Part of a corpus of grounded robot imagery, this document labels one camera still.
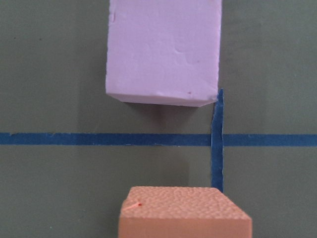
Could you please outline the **purple foam block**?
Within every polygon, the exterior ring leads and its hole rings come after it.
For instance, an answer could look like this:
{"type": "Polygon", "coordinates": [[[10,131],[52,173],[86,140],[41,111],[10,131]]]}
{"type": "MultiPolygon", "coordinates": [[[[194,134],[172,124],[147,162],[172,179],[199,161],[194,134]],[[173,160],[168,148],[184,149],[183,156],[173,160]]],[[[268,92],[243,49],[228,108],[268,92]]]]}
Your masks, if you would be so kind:
{"type": "Polygon", "coordinates": [[[106,93],[122,102],[217,101],[222,1],[112,0],[106,93]]]}

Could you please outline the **orange foam block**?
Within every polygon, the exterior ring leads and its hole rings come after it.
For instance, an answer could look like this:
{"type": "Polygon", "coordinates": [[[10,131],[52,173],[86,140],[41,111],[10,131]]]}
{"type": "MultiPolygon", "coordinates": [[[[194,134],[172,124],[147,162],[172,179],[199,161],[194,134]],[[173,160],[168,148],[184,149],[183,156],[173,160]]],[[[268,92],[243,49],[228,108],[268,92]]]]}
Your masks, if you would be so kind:
{"type": "Polygon", "coordinates": [[[120,238],[250,238],[251,217],[216,188],[134,186],[119,216],[120,238]]]}

